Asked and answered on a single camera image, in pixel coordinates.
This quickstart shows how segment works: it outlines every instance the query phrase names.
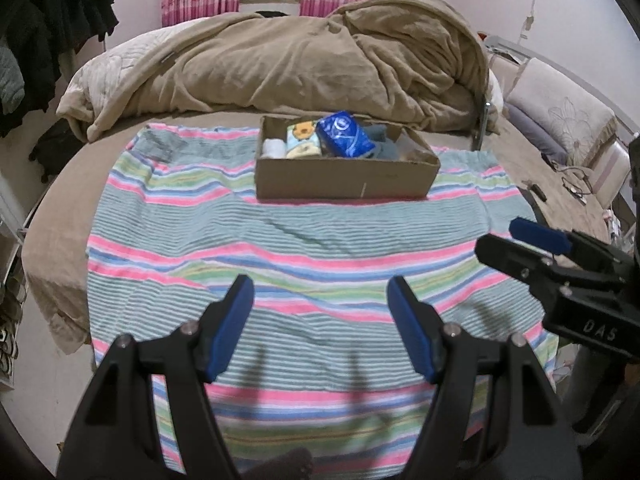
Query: floor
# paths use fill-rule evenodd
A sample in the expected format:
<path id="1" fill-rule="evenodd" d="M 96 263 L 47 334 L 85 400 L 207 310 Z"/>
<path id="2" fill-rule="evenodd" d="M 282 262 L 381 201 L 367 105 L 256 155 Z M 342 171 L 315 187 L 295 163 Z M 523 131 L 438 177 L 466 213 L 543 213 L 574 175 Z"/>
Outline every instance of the floor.
<path id="1" fill-rule="evenodd" d="M 90 346 L 66 356 L 53 342 L 31 296 L 23 305 L 18 329 L 15 390 L 0 394 L 15 427 L 35 455 L 53 473 L 66 430 L 92 376 Z"/>

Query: screw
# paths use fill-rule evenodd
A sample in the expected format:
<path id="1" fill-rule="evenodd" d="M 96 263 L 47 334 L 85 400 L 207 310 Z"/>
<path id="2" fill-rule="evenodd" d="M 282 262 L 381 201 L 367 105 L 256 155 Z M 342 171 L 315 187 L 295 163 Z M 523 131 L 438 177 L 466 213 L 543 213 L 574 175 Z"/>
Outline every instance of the screw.
<path id="1" fill-rule="evenodd" d="M 527 340 L 522 334 L 515 333 L 511 335 L 511 342 L 518 348 L 523 348 L 527 345 Z"/>
<path id="2" fill-rule="evenodd" d="M 133 336 L 131 334 L 122 334 L 116 339 L 116 345 L 120 348 L 126 348 L 131 341 L 133 341 Z"/>
<path id="3" fill-rule="evenodd" d="M 442 331 L 451 337 L 456 337 L 462 334 L 462 327 L 457 323 L 445 323 L 442 327 Z"/>
<path id="4" fill-rule="evenodd" d="M 182 332 L 184 335 L 193 335 L 198 331 L 198 329 L 198 322 L 193 319 L 183 323 L 180 326 L 180 332 Z"/>

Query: blue gripper pad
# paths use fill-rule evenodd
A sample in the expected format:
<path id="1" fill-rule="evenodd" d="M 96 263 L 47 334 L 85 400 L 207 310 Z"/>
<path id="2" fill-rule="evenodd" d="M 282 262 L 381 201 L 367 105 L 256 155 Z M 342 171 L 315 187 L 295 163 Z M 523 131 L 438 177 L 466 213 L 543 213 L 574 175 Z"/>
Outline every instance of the blue gripper pad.
<path id="1" fill-rule="evenodd" d="M 224 304 L 229 299 L 231 304 L 210 342 L 207 377 L 211 382 L 214 382 L 229 366 L 244 324 L 254 306 L 254 295 L 254 282 L 247 276 L 239 276 L 222 301 Z"/>
<path id="2" fill-rule="evenodd" d="M 399 276 L 389 281 L 386 287 L 386 302 L 414 370 L 424 376 L 427 382 L 434 384 L 441 370 L 434 360 L 434 341 L 432 339 L 440 337 L 439 330 L 442 325 L 440 316 L 431 305 L 420 303 L 404 278 Z M 433 321 L 434 330 L 431 334 L 428 335 L 423 330 L 412 305 L 424 308 L 428 319 Z"/>
<path id="3" fill-rule="evenodd" d="M 568 254 L 571 251 L 571 242 L 562 231 L 544 227 L 526 218 L 513 219 L 509 232 L 516 240 L 551 254 Z"/>

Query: bedsheet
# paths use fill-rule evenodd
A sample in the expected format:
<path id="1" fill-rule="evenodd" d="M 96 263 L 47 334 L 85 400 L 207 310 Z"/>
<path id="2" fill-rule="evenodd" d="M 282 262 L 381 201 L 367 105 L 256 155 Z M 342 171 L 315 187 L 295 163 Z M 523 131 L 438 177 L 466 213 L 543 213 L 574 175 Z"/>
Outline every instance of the bedsheet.
<path id="1" fill-rule="evenodd" d="M 551 371 L 557 338 L 540 304 L 473 254 L 480 235 L 533 218 L 492 154 L 440 152 L 425 200 L 259 203 L 256 135 L 150 124 L 129 143 L 88 243 L 98 362 L 119 333 L 164 336 L 248 274 L 254 309 L 228 371 L 206 387 L 234 461 L 244 470 L 305 446 L 318 478 L 353 479 L 402 469 L 433 394 L 386 307 L 393 275 L 475 335 L 525 333 Z M 483 394 L 480 383 L 470 431 Z M 160 377 L 154 400 L 165 460 L 180 470 Z"/>

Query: white towel roll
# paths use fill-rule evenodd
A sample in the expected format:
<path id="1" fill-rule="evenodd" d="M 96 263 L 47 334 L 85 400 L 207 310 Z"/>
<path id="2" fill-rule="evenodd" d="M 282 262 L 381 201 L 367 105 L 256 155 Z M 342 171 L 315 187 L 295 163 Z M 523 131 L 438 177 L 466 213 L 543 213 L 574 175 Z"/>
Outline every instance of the white towel roll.
<path id="1" fill-rule="evenodd" d="M 261 158 L 287 158 L 287 144 L 281 139 L 265 139 Z"/>

